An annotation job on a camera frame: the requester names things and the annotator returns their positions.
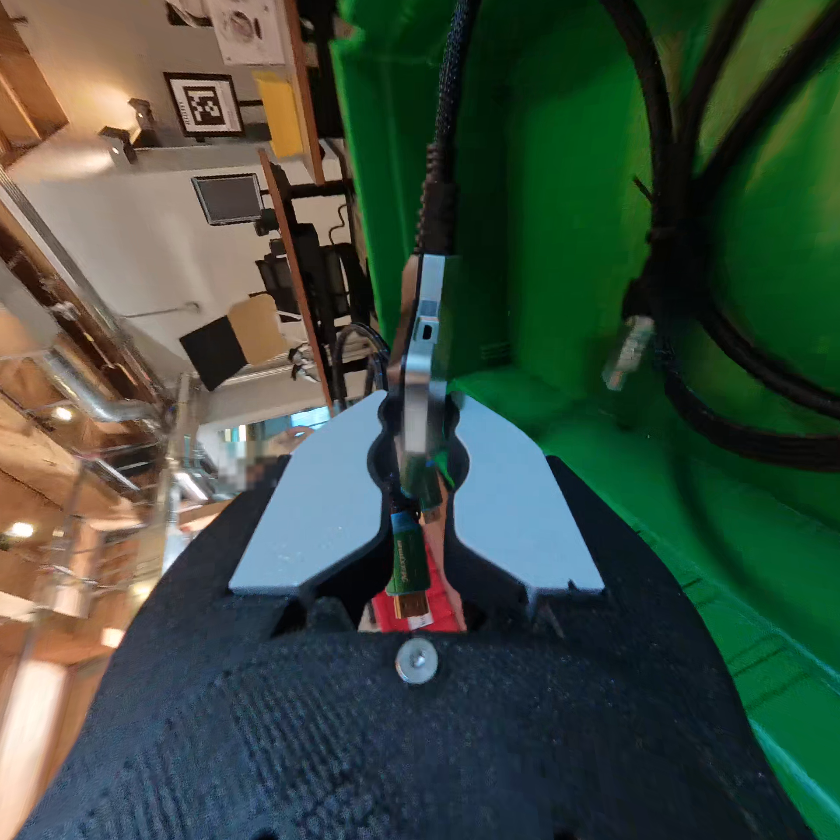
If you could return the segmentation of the braided hdmi cable green plugs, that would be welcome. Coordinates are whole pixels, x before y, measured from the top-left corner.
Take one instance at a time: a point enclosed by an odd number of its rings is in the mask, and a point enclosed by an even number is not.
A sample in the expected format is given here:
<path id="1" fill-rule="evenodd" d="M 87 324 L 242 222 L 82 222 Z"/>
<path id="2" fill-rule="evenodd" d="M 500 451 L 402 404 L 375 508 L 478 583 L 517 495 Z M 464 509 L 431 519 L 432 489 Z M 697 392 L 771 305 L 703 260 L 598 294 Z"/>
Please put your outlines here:
<path id="1" fill-rule="evenodd" d="M 369 396 L 375 386 L 384 390 L 386 385 L 385 368 L 390 360 L 387 344 L 369 325 L 351 321 L 338 330 L 330 350 L 332 394 L 336 398 L 338 413 L 348 408 L 343 355 L 345 345 L 353 335 L 366 340 L 371 346 L 364 396 Z M 439 518 L 443 503 L 438 470 L 432 460 L 419 467 L 414 478 L 415 491 L 408 497 L 403 494 L 398 478 L 391 474 L 386 479 L 394 561 L 392 578 L 385 587 L 385 594 L 392 603 L 395 620 L 408 622 L 410 628 L 417 627 L 419 619 L 431 613 L 427 591 L 433 586 L 433 580 L 422 525 Z"/>

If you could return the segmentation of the silver hdmi switch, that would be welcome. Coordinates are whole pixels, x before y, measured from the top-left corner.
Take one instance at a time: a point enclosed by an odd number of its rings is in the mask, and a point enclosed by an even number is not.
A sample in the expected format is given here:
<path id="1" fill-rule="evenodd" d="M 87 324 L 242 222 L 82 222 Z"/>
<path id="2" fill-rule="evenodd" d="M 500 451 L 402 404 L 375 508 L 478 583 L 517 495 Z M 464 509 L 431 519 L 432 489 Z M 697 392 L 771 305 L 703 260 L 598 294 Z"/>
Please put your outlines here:
<path id="1" fill-rule="evenodd" d="M 448 452 L 448 382 L 455 342 L 460 258 L 423 253 L 402 273 L 400 319 L 387 369 L 390 429 L 402 494 L 419 502 Z"/>

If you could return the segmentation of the white paper sheet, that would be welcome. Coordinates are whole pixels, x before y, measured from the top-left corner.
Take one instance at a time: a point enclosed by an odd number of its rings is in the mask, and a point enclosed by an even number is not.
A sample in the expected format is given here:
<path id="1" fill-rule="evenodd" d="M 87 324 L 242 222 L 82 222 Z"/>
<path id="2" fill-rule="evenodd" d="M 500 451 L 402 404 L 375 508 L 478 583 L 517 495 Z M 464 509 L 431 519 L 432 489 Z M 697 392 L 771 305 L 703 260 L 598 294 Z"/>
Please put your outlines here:
<path id="1" fill-rule="evenodd" d="M 204 1 L 228 67 L 279 67 L 286 63 L 275 1 Z"/>

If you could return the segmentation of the wooden side table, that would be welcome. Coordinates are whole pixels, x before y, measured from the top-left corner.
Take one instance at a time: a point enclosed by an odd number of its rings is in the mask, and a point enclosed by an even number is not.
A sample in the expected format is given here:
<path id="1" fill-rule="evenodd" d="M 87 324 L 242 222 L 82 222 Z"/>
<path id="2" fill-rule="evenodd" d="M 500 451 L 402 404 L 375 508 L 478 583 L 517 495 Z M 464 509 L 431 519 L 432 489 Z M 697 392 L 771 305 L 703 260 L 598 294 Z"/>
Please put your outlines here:
<path id="1" fill-rule="evenodd" d="M 308 78 L 306 52 L 301 37 L 301 19 L 295 1 L 283 1 L 283 12 L 288 29 L 291 84 L 294 90 L 298 121 L 301 131 L 301 146 L 305 165 L 317 186 L 325 186 L 327 180 L 322 168 L 322 148 L 319 142 L 317 123 L 312 106 L 312 95 Z"/>

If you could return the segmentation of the grey wall screen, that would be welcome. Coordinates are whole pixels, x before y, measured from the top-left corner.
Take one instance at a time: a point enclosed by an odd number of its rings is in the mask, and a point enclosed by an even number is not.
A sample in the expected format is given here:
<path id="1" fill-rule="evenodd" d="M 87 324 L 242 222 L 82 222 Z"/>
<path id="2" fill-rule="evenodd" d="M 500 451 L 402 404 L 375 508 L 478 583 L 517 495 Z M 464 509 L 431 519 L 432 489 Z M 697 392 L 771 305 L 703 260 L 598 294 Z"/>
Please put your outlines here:
<path id="1" fill-rule="evenodd" d="M 264 210 L 256 173 L 197 175 L 191 184 L 211 226 L 254 223 Z"/>

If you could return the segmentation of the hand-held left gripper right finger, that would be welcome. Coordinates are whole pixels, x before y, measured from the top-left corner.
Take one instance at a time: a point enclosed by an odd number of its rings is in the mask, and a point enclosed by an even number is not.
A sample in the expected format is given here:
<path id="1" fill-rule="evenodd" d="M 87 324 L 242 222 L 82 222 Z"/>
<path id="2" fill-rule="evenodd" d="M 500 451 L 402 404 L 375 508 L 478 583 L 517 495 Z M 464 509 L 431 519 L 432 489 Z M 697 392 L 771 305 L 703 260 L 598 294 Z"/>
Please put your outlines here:
<path id="1" fill-rule="evenodd" d="M 448 582 L 480 610 L 535 610 L 605 587 L 549 461 L 520 428 L 457 392 Z"/>

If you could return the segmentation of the printed tag sign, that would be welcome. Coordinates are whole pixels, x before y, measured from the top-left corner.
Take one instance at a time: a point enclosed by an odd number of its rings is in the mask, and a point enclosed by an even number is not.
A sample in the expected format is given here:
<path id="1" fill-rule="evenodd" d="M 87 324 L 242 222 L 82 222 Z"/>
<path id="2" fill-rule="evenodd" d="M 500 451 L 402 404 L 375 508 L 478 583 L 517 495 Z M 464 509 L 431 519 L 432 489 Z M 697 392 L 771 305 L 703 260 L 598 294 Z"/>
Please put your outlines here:
<path id="1" fill-rule="evenodd" d="M 186 138 L 204 141 L 245 137 L 245 124 L 231 75 L 166 71 L 163 78 Z"/>

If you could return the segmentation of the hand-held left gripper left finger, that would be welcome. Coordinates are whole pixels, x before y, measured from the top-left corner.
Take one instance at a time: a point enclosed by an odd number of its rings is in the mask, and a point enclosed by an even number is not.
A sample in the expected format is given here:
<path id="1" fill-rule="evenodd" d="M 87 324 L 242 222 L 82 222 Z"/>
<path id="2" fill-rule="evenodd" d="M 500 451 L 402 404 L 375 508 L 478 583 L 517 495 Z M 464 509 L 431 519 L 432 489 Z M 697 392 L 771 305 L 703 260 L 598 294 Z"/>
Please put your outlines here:
<path id="1" fill-rule="evenodd" d="M 322 597 L 365 607 L 392 572 L 387 394 L 373 392 L 289 457 L 238 566 L 236 595 Z"/>

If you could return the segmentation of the black office chair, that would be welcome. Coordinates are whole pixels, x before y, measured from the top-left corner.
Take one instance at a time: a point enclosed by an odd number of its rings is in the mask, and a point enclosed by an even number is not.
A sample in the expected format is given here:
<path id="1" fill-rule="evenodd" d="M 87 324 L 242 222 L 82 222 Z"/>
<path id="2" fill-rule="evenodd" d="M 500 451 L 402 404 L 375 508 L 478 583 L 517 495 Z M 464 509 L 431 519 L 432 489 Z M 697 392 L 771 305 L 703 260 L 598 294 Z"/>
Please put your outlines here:
<path id="1" fill-rule="evenodd" d="M 293 287 L 288 254 L 279 252 L 279 239 L 270 241 L 271 251 L 255 262 L 266 293 L 275 302 L 281 322 L 301 320 L 297 293 Z M 295 240 L 295 253 L 310 314 L 316 325 L 326 318 L 350 315 L 350 302 L 343 282 L 339 258 L 328 256 L 319 238 Z"/>

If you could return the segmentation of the silver ventilation duct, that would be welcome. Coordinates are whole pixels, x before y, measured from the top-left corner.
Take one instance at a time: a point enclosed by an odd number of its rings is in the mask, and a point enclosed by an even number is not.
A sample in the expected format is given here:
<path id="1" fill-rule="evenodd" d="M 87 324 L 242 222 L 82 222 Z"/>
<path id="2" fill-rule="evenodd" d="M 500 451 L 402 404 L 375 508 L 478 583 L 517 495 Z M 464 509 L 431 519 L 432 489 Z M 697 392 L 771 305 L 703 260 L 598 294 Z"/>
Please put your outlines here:
<path id="1" fill-rule="evenodd" d="M 43 352 L 36 364 L 60 394 L 95 422 L 161 426 L 161 413 L 154 405 L 107 394 L 102 385 L 58 347 Z"/>

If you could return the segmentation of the green plastic bin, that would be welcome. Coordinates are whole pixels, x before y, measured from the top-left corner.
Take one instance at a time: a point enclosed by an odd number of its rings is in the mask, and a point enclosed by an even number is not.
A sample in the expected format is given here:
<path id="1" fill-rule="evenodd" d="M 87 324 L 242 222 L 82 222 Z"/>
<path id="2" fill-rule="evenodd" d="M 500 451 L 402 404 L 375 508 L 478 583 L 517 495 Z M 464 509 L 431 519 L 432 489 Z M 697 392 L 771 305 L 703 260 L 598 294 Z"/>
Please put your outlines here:
<path id="1" fill-rule="evenodd" d="M 452 387 L 676 578 L 838 838 L 838 2 L 477 2 Z"/>

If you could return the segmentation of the wooden desk with black legs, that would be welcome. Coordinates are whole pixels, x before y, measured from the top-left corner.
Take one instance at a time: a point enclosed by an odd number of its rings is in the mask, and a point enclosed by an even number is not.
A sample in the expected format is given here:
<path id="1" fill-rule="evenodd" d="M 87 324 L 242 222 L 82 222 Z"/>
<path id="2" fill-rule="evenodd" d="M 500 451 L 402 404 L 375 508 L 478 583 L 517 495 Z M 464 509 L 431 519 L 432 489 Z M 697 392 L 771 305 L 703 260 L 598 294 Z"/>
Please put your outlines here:
<path id="1" fill-rule="evenodd" d="M 333 396 L 330 390 L 330 373 L 327 368 L 327 361 L 324 359 L 319 331 L 316 327 L 316 322 L 312 317 L 308 292 L 301 273 L 301 264 L 294 238 L 294 232 L 292 230 L 292 225 L 296 223 L 296 217 L 294 216 L 294 213 L 289 213 L 289 210 L 293 209 L 291 206 L 291 199 L 285 198 L 288 191 L 282 192 L 280 189 L 281 184 L 278 183 L 276 178 L 274 165 L 271 162 L 268 151 L 265 148 L 260 148 L 258 156 L 262 171 L 266 178 L 269 197 L 277 215 L 280 237 L 286 248 L 291 283 L 295 291 L 301 320 L 308 338 L 312 358 L 318 372 L 324 403 L 329 410 L 329 415 L 334 417 L 335 408 Z"/>

